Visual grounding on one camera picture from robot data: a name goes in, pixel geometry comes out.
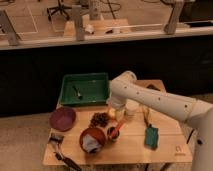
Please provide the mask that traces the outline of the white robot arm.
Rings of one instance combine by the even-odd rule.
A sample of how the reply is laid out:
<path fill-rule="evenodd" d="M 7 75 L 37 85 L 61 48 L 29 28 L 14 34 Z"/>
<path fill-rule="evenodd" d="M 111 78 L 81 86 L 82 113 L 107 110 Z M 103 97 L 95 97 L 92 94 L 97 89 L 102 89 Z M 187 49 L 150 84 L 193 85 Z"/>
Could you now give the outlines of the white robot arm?
<path fill-rule="evenodd" d="M 213 171 L 213 104 L 196 98 L 141 87 L 132 71 L 110 81 L 108 104 L 123 108 L 131 99 L 197 130 L 192 171 Z"/>

